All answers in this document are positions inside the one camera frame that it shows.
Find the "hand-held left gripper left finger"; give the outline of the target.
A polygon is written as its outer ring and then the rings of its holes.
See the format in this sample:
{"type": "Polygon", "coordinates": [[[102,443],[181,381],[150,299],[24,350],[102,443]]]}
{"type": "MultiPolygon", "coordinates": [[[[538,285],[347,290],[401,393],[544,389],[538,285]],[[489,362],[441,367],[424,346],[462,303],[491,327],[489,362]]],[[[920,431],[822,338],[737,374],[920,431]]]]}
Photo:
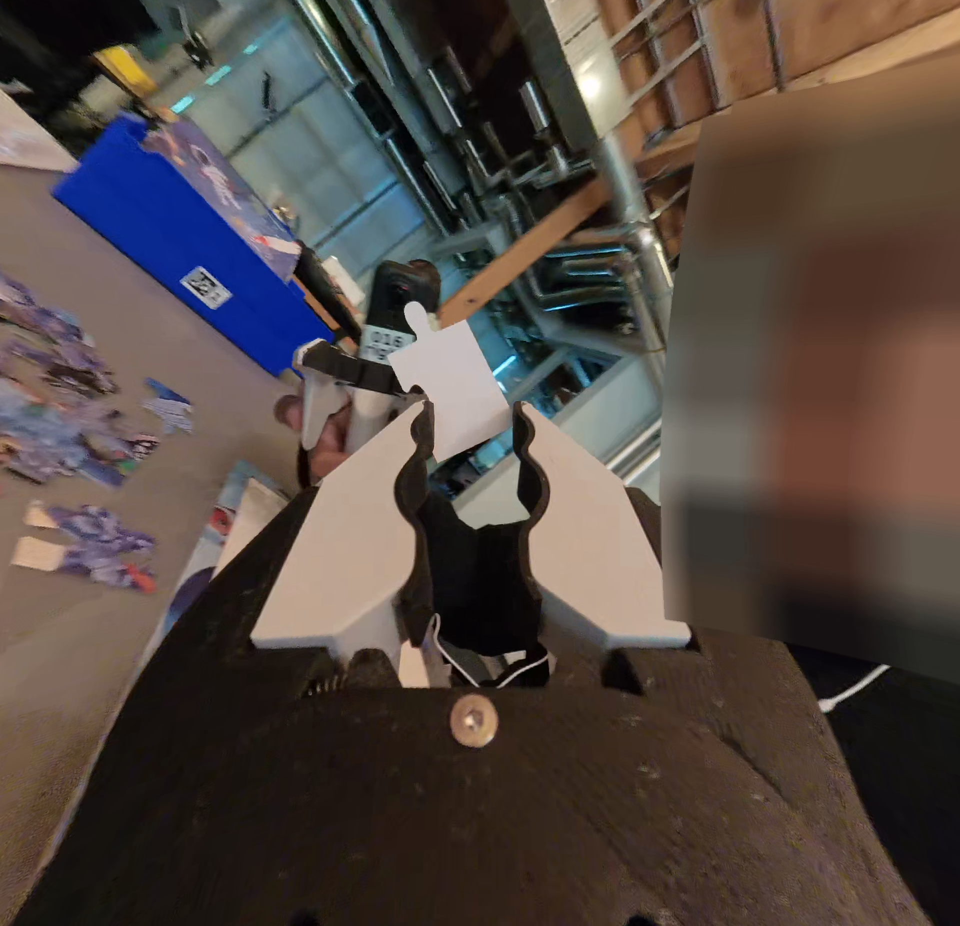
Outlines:
{"type": "Polygon", "coordinates": [[[319,485],[249,634],[258,649],[400,656],[431,607],[416,509],[434,410],[415,401],[319,485]]]}

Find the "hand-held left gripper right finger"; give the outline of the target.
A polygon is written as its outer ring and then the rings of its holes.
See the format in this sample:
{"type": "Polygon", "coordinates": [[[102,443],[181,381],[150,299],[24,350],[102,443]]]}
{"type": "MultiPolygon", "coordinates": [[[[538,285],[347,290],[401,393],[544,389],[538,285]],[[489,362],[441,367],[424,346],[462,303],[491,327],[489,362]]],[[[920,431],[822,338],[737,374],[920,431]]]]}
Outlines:
{"type": "Polygon", "coordinates": [[[513,406],[525,568],[554,627],[601,648],[682,649],[690,627],[666,618],[660,562],[633,496],[605,464],[533,405],[513,406]]]}

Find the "blue grey puzzle piece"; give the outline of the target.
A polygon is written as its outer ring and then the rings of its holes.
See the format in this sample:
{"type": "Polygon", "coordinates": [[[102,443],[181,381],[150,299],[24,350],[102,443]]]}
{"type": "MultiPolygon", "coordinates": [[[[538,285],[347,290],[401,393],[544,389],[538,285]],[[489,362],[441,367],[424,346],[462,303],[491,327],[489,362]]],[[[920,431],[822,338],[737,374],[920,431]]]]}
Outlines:
{"type": "Polygon", "coordinates": [[[501,435],[511,408],[466,321],[433,329],[426,309],[405,305],[414,342],[388,356],[406,392],[418,387],[433,405],[433,457],[438,464],[501,435]]]}

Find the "colourful puzzle frame board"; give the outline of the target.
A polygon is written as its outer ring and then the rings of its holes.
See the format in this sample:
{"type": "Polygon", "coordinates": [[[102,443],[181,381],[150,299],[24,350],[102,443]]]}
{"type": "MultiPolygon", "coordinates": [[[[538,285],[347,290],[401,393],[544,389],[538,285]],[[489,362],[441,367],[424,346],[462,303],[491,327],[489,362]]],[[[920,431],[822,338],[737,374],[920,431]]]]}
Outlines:
{"type": "Polygon", "coordinates": [[[240,461],[226,477],[173,597],[147,646],[154,652],[216,578],[281,512],[289,497],[253,465],[240,461]]]}

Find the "person's right hand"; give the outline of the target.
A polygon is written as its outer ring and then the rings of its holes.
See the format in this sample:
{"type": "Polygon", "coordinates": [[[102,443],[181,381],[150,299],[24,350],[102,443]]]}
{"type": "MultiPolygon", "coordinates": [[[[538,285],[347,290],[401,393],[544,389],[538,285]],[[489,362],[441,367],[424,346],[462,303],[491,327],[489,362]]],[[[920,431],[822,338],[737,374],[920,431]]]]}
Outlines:
{"type": "MultiPolygon", "coordinates": [[[[300,394],[287,394],[277,401],[273,409],[275,419],[294,431],[298,437],[304,421],[302,400],[300,394]]],[[[345,448],[352,412],[353,405],[348,401],[339,411],[330,415],[316,444],[309,451],[297,440],[295,471],[297,482],[302,488],[318,485],[324,477],[348,459],[349,454],[345,448]]]]}

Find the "printed puzzle box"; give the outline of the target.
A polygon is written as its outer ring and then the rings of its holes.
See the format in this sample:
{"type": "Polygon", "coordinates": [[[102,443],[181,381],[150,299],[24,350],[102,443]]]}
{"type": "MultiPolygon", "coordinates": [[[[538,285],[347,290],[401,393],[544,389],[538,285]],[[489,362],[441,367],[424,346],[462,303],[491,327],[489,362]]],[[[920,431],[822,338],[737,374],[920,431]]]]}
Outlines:
{"type": "Polygon", "coordinates": [[[151,127],[141,145],[167,159],[280,280],[293,278],[300,242],[196,124],[151,127]]]}

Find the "large purple orange puzzle piece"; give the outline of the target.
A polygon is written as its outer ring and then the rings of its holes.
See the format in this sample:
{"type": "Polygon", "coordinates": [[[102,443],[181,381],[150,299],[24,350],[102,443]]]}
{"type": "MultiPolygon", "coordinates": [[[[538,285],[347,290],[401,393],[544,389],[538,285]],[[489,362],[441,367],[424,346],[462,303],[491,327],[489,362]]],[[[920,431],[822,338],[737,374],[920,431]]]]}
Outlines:
{"type": "Polygon", "coordinates": [[[10,565],[78,577],[144,594],[157,590],[152,568],[157,541],[98,506],[75,509],[33,501],[24,516],[34,535],[18,538],[10,565]]]}

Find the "blue puzzle box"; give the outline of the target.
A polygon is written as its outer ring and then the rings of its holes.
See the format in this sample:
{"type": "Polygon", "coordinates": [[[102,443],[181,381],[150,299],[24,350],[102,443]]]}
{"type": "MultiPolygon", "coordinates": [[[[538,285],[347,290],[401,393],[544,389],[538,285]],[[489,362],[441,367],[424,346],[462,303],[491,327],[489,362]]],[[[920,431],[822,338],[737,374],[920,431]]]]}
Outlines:
{"type": "Polygon", "coordinates": [[[280,280],[163,156],[142,148],[148,122],[113,120],[56,201],[270,375],[332,331],[304,290],[280,280]]]}

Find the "pile of jigsaw puzzle pieces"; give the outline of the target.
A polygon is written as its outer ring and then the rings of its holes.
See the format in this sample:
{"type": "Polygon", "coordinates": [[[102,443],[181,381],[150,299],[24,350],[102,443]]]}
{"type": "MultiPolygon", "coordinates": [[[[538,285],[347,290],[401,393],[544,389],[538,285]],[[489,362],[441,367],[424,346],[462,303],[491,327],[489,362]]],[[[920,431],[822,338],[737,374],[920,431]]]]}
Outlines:
{"type": "Polygon", "coordinates": [[[81,321],[45,304],[22,283],[1,277],[2,469],[45,485],[82,476],[120,488],[160,447],[194,430],[192,403],[146,379],[142,411],[118,407],[121,388],[81,321]]]}

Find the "yellow bin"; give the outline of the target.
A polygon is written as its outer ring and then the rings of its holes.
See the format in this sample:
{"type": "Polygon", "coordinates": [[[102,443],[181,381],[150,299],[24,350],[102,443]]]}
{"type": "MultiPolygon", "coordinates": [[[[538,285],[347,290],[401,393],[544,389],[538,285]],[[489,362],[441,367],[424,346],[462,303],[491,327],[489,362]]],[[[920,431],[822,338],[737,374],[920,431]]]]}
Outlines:
{"type": "Polygon", "coordinates": [[[157,82],[124,45],[103,48],[92,54],[102,72],[127,94],[148,100],[158,90],[157,82]]]}

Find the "laminated instruction sheet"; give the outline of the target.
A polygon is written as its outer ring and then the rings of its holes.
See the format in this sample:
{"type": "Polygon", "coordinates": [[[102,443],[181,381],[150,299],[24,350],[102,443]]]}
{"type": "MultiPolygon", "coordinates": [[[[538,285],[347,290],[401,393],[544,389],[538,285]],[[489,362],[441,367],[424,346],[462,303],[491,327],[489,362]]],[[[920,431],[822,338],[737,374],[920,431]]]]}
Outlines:
{"type": "Polygon", "coordinates": [[[1,165],[68,174],[78,161],[13,97],[1,91],[1,165]]]}

